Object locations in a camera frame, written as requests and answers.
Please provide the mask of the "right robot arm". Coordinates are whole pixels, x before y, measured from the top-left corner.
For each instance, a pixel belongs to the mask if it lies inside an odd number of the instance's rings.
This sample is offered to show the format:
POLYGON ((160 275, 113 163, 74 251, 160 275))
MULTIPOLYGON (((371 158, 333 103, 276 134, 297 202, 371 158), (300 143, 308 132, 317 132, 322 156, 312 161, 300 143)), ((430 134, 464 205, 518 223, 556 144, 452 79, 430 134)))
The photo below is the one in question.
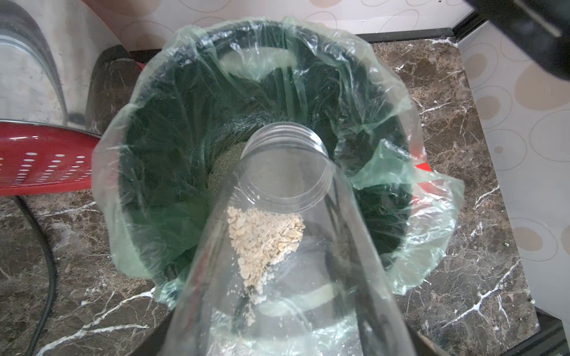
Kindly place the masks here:
POLYGON ((471 0, 469 4, 541 68, 569 80, 569 1, 471 0))

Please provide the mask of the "clear oatmeal jar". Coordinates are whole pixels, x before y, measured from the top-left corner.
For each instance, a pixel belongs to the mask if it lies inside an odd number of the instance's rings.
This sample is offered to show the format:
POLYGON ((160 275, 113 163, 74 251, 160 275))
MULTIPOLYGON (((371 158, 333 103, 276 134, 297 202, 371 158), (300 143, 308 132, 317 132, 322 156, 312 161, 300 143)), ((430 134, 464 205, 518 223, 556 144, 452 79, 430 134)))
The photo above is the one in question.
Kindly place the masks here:
POLYGON ((413 355, 347 178, 312 130, 256 131, 210 214, 163 355, 413 355))

